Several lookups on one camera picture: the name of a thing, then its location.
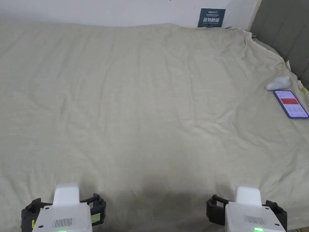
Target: sign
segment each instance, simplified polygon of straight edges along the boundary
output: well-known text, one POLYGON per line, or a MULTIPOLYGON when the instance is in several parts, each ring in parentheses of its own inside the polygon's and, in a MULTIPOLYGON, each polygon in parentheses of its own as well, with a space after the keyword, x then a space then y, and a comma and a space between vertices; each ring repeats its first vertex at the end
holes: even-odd
POLYGON ((225 9, 201 9, 198 27, 220 28, 225 14, 225 9))

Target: beige sheet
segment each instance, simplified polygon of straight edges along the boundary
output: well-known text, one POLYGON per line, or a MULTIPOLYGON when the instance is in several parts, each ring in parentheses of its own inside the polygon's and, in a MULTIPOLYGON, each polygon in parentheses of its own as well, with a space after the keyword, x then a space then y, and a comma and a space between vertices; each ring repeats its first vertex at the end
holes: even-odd
POLYGON ((308 110, 243 30, 0 22, 0 230, 72 181, 105 231, 222 231, 206 200, 239 184, 309 226, 309 123, 264 89, 279 75, 308 110))

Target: wrinkled fabric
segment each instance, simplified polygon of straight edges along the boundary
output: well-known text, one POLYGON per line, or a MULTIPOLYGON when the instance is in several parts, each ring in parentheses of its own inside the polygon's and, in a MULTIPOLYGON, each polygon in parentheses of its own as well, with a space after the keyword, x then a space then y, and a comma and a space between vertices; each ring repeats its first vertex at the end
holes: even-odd
POLYGON ((240 29, 0 22, 0 225, 59 183, 107 202, 104 231, 223 231, 239 184, 309 226, 309 123, 266 84, 284 60, 240 29))

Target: white wall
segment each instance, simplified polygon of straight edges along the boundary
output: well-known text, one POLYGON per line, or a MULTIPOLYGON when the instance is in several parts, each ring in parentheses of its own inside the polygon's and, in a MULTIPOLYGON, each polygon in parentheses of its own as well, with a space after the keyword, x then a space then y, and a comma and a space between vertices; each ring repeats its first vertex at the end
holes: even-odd
POLYGON ((258 0, 0 0, 0 18, 134 26, 197 27, 201 8, 226 9, 223 27, 250 27, 258 0))

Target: gray upholstered headboard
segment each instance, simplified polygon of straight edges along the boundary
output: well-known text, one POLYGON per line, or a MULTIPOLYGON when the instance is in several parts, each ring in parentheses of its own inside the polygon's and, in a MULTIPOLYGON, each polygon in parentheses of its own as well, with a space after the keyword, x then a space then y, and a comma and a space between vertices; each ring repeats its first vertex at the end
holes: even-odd
POLYGON ((309 86, 309 0, 262 0, 251 32, 290 61, 309 86))

